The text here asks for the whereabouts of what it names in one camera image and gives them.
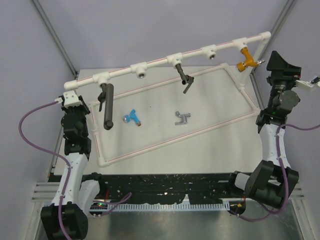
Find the orange faucet chrome knob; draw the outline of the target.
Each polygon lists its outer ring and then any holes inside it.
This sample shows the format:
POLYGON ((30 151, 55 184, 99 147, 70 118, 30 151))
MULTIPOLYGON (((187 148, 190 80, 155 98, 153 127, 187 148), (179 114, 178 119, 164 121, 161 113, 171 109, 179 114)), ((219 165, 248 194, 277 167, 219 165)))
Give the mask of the orange faucet chrome knob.
POLYGON ((243 62, 239 62, 236 65, 236 68, 240 73, 244 72, 248 67, 256 68, 266 62, 265 59, 255 61, 247 47, 242 48, 240 53, 245 57, 243 62))

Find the white PVC pipe frame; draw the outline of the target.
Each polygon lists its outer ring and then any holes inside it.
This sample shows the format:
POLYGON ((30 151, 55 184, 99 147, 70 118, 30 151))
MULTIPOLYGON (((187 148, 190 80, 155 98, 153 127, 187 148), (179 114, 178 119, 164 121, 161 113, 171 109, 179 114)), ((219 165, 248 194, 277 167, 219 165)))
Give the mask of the white PVC pipe frame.
MULTIPOLYGON (((236 48, 239 52, 241 52, 241 49, 247 47, 248 51, 251 54, 251 56, 253 57, 253 59, 255 61, 257 61, 257 60, 260 60, 260 59, 258 59, 258 52, 257 52, 258 46, 263 45, 263 43, 265 44, 270 37, 271 37, 271 33, 269 31, 266 31, 266 32, 262 32, 258 35, 254 35, 254 36, 250 36, 250 37, 242 37, 242 38, 234 39, 229 42, 220 43, 217 45, 212 44, 212 45, 204 46, 200 49, 187 51, 184 53, 181 53, 181 52, 174 53, 174 54, 168 55, 164 58, 152 60, 149 62, 140 62, 140 63, 132 64, 132 65, 125 67, 125 68, 97 73, 97 74, 92 75, 91 77, 87 77, 84 79, 77 79, 77 80, 68 81, 64 84, 64 89, 65 89, 65 91, 68 92, 68 91, 76 90, 82 86, 86 86, 86 85, 90 85, 90 84, 98 84, 98 86, 101 86, 102 84, 108 84, 110 82, 110 80, 113 78, 124 76, 127 74, 136 74, 137 78, 142 79, 146 76, 146 71, 148 69, 159 67, 164 64, 171 64, 173 66, 173 68, 175 68, 175 65, 177 65, 177 64, 182 65, 182 61, 184 59, 196 57, 196 56, 201 56, 201 55, 206 56, 208 59, 213 59, 216 56, 217 51, 229 49, 229 48, 236 48)), ((215 65, 213 67, 195 72, 195 73, 193 73, 193 75, 198 76, 198 75, 210 73, 213 71, 217 71, 220 69, 225 70, 229 74, 230 78, 233 80, 238 91, 242 94, 244 99, 250 105, 251 111, 249 113, 246 113, 241 116, 237 116, 233 119, 218 123, 216 125, 208 126, 206 128, 192 132, 190 134, 182 135, 177 138, 174 138, 174 139, 171 139, 168 141, 164 141, 164 142, 149 146, 147 148, 143 148, 138 151, 128 153, 123 156, 119 156, 119 157, 112 158, 112 159, 106 159, 103 156, 102 141, 100 139, 98 125, 95 122, 96 121, 95 117, 92 116, 91 117, 92 118, 91 127, 92 127, 93 136, 94 136, 94 140, 95 140, 95 146, 97 149, 97 155, 98 155, 97 164, 98 164, 98 166, 101 168, 105 168, 105 167, 108 167, 108 166, 115 164, 117 162, 126 160, 130 157, 139 156, 141 154, 165 147, 167 145, 171 145, 176 142, 180 142, 182 140, 186 140, 188 138, 195 137, 199 134, 204 134, 206 132, 218 129, 220 127, 224 127, 224 126, 236 123, 238 121, 242 121, 244 119, 257 116, 258 112, 259 112, 259 108, 257 105, 255 105, 255 103, 253 102, 250 95, 246 92, 246 89, 245 89, 246 81, 249 78, 250 71, 253 69, 253 67, 248 67, 245 71, 243 71, 242 72, 243 76, 241 79, 236 78, 236 76, 231 72, 230 66, 227 63, 221 63, 219 65, 215 65)))

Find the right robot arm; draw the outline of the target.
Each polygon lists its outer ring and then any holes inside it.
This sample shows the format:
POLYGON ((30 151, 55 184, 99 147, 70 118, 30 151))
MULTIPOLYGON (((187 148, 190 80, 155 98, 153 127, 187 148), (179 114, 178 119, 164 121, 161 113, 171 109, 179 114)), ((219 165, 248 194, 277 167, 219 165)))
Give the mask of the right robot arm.
POLYGON ((271 86, 267 107, 260 111, 256 125, 262 143, 262 160, 251 174, 235 171, 226 191, 231 197, 244 196, 280 210, 298 183, 299 173, 288 162, 284 144, 285 123, 300 98, 293 88, 301 67, 288 63, 276 50, 266 66, 271 86))

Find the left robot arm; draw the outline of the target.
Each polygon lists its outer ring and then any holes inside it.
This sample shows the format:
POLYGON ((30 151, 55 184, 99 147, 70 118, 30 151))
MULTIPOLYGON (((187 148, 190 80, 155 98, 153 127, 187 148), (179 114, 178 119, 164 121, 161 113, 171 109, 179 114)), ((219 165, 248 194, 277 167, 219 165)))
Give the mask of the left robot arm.
POLYGON ((65 112, 61 126, 66 163, 58 190, 51 203, 42 208, 40 219, 50 240, 83 240, 93 200, 102 199, 107 187, 94 179, 82 180, 92 146, 86 119, 88 106, 74 91, 64 92, 59 101, 65 112))

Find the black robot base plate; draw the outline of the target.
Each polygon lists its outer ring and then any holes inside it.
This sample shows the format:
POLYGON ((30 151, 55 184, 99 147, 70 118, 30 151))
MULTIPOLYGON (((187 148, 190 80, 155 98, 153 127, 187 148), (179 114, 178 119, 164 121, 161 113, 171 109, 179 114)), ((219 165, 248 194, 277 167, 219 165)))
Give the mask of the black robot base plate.
POLYGON ((131 193, 128 204, 173 205, 188 197, 196 205, 243 199, 244 191, 231 185, 232 177, 232 173, 106 175, 93 172, 80 179, 99 181, 102 189, 97 198, 114 203, 131 193))

